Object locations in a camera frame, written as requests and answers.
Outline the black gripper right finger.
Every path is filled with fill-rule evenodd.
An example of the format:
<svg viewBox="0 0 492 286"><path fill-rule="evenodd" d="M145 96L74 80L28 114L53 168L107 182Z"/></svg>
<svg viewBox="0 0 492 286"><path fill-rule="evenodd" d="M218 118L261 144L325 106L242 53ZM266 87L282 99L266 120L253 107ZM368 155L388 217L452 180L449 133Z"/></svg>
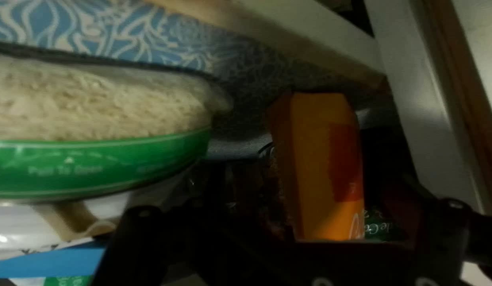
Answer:
<svg viewBox="0 0 492 286"><path fill-rule="evenodd" d="M455 198L387 198L385 207L407 241L376 260L371 286L471 286L460 277L464 261L492 279L492 214Z"/></svg>

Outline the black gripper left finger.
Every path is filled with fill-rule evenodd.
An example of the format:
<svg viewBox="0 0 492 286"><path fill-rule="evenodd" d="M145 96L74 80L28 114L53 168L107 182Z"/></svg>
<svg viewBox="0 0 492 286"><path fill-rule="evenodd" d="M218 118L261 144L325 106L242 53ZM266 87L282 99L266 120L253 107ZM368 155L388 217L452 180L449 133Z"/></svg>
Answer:
<svg viewBox="0 0 492 286"><path fill-rule="evenodd" d="M282 244L250 219L195 207L128 207L91 286L161 286L185 265L207 286L309 286Z"/></svg>

